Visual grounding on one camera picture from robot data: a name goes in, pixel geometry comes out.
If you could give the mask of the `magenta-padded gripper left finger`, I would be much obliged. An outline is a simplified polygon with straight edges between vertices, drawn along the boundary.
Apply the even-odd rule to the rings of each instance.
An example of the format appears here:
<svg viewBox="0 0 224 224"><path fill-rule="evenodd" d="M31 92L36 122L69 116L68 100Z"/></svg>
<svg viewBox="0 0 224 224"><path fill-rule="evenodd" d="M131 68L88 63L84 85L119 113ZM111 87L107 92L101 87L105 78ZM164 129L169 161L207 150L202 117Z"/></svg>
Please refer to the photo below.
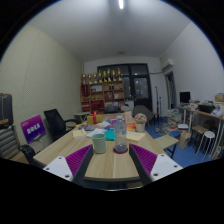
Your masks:
<svg viewBox="0 0 224 224"><path fill-rule="evenodd" d="M44 170L79 186L84 185L84 176L93 156L93 145L87 145L67 157L58 156Z"/></svg>

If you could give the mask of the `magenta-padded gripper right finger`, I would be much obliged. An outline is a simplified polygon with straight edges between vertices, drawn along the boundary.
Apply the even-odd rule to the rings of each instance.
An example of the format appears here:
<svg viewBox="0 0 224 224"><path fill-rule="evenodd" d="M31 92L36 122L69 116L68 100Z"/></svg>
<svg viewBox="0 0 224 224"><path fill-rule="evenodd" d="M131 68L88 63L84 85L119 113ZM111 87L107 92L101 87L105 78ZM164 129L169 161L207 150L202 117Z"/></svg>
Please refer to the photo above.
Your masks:
<svg viewBox="0 0 224 224"><path fill-rule="evenodd" d="M156 155L134 144L129 144L129 155L138 173L137 180L143 185L155 182L182 169L166 154Z"/></svg>

